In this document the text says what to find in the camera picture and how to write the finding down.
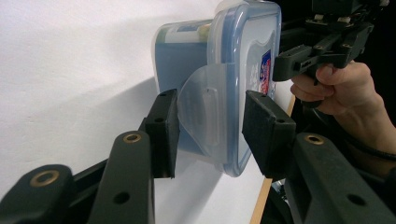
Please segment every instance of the human hand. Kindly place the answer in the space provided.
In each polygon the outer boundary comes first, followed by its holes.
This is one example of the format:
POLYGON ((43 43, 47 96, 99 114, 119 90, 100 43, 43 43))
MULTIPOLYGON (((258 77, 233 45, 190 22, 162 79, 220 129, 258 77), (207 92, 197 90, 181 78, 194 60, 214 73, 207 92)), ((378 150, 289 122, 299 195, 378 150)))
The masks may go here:
POLYGON ((374 82, 365 63, 352 62, 343 69, 325 64, 316 76, 317 86, 308 75, 293 77, 290 90, 302 101, 322 101, 318 110, 325 114, 340 115, 356 109, 370 113, 377 106, 374 82))

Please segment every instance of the container lid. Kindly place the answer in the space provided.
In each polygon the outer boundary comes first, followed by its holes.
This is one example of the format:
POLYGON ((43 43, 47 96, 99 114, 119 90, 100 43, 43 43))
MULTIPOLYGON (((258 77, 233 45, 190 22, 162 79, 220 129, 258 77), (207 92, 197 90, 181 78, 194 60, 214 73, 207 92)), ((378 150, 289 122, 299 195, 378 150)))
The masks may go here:
POLYGON ((227 175, 241 175, 251 154, 242 135, 246 90, 274 98, 280 23, 280 7, 272 2, 244 1, 221 10, 210 25, 207 66, 179 93, 181 125, 227 175))

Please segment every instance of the finger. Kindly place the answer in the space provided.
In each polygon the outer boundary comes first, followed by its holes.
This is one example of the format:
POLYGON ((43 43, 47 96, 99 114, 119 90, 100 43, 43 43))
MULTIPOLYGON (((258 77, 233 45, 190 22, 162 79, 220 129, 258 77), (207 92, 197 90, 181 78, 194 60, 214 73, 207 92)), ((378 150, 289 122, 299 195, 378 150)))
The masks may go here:
POLYGON ((291 81, 294 85, 298 86, 299 89, 316 96, 330 96, 334 93, 333 87, 321 83, 315 85, 314 79, 305 74, 293 77, 291 81))
POLYGON ((370 78, 370 69, 365 63, 349 63, 342 69, 326 64, 317 71, 318 81, 325 85, 357 86, 366 83, 370 78))
POLYGON ((315 94, 311 94, 310 92, 304 91, 303 89, 300 89, 297 85, 293 84, 290 87, 291 93, 293 93, 297 98, 299 98, 302 101, 306 102, 313 102, 313 101, 320 101, 324 100, 324 96, 318 96, 315 94))

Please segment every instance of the plastic container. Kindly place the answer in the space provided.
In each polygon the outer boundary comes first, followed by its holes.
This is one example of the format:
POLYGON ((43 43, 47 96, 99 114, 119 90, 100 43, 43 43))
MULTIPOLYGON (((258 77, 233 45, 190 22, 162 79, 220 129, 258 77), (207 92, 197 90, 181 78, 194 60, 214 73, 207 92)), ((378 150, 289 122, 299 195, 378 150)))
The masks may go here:
POLYGON ((241 133, 246 90, 274 98, 280 24, 276 3, 241 1, 213 20, 159 29, 155 77, 158 92, 178 90, 180 149, 205 156, 227 175, 242 174, 251 155, 241 133))

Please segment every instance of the white tabletop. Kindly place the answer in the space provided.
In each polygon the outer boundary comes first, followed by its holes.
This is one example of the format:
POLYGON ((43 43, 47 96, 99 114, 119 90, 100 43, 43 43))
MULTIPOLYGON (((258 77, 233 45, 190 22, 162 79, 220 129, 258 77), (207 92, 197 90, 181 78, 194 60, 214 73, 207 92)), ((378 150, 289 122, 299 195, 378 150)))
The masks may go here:
MULTIPOLYGON (((219 2, 0 3, 0 198, 39 166, 60 163, 76 174, 106 159, 157 95, 157 29, 212 19, 219 2)), ((176 176, 155 181, 157 223, 249 223, 264 179, 253 157, 234 178, 184 151, 176 176)))

